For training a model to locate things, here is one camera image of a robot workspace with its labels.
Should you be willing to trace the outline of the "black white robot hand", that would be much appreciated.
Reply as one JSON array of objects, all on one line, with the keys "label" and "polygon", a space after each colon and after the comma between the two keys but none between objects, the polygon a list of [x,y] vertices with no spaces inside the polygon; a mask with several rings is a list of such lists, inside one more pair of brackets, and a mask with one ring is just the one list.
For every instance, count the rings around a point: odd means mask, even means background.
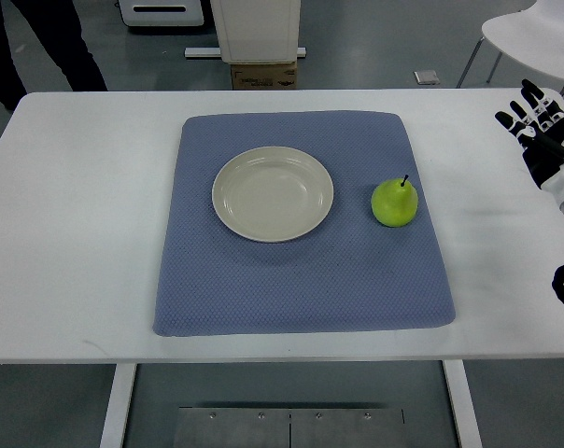
[{"label": "black white robot hand", "polygon": [[530,110],[512,101],[512,112],[499,111],[495,118],[523,148],[535,185],[553,196],[564,215],[564,110],[528,79],[522,81],[521,95]]}]

